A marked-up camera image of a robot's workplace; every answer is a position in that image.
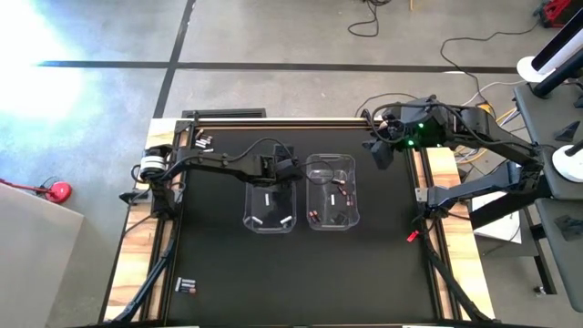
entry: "concrete floor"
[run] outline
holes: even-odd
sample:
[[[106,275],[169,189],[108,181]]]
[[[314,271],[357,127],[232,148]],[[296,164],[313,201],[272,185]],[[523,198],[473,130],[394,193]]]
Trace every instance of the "concrete floor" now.
[[[447,63],[439,47],[452,36],[488,36],[531,27],[538,0],[422,0],[379,8],[380,35],[346,32],[369,19],[357,0],[198,0],[181,61],[292,62],[384,65]],[[186,0],[22,1],[0,11],[0,34],[12,49],[0,54],[0,177],[40,184],[57,175],[75,192],[65,206],[86,215],[78,247],[49,320],[50,327],[97,320],[114,261],[129,190],[129,169],[139,161],[164,69],[30,67],[41,60],[168,61]],[[32,30],[14,26],[25,22]],[[460,42],[446,53],[460,65],[512,67],[533,55],[555,30],[500,36],[484,44]],[[516,75],[478,75],[518,81]],[[436,73],[354,73],[178,70],[164,117],[185,109],[266,108],[270,117],[348,117],[383,92],[437,94],[450,103],[474,95],[470,77]],[[501,115],[514,106],[512,87],[485,92]],[[383,100],[403,100],[387,97]],[[508,128],[519,128],[516,119]],[[526,138],[524,130],[520,136]],[[476,163],[485,173],[499,158]],[[484,258],[496,317],[506,323],[581,327],[551,263],[559,295],[536,298],[531,258]]]

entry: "transparent plastic bin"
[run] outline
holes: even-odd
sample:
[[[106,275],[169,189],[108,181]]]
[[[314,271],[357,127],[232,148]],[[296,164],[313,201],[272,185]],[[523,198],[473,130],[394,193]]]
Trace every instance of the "transparent plastic bin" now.
[[[295,183],[273,187],[246,186],[243,224],[257,233],[287,233],[297,221]]]
[[[360,220],[356,202],[356,164],[352,156],[341,154],[313,154],[306,159],[306,218],[312,229],[344,231]],[[344,181],[335,184],[332,177]],[[317,219],[310,215],[317,212]]]

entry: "black mat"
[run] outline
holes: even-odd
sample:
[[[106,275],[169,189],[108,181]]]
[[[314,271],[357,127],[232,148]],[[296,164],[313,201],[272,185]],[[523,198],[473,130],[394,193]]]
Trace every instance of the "black mat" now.
[[[356,160],[361,221],[348,231],[313,231],[298,185],[298,223],[289,234],[259,235],[242,223],[245,186],[191,171],[185,193],[177,277],[197,281],[194,296],[172,292],[174,325],[422,323],[435,318],[420,242],[405,241],[416,213],[404,155],[386,171],[361,147],[363,130],[213,130],[214,148],[236,155],[254,140],[291,143]],[[269,153],[266,142],[256,152]]]

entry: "black table surface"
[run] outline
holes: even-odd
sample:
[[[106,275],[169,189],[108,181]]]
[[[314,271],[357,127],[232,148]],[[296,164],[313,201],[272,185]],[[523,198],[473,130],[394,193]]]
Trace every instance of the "black table surface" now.
[[[555,141],[553,137],[556,131],[583,119],[583,109],[573,106],[583,96],[578,87],[560,86],[549,98],[541,99],[532,94],[529,86],[521,86],[515,88],[515,95],[533,142],[560,148],[583,139],[583,127],[579,127],[572,143]],[[583,241],[566,241],[555,223],[563,215],[583,220],[583,183],[568,181],[557,173],[552,164],[553,151],[544,147],[543,172],[554,199],[536,200],[535,204],[571,305],[583,312]]]
[[[298,184],[298,222],[288,234],[261,235],[242,223],[245,186],[233,177],[191,171],[172,282],[197,282],[197,294],[172,292],[168,323],[179,325],[423,323],[436,318],[420,242],[405,239],[416,214],[405,155],[378,170],[361,129],[212,130],[214,148],[241,153],[263,137],[356,161],[360,222],[347,231],[313,231]],[[271,153],[266,142],[254,152]]]

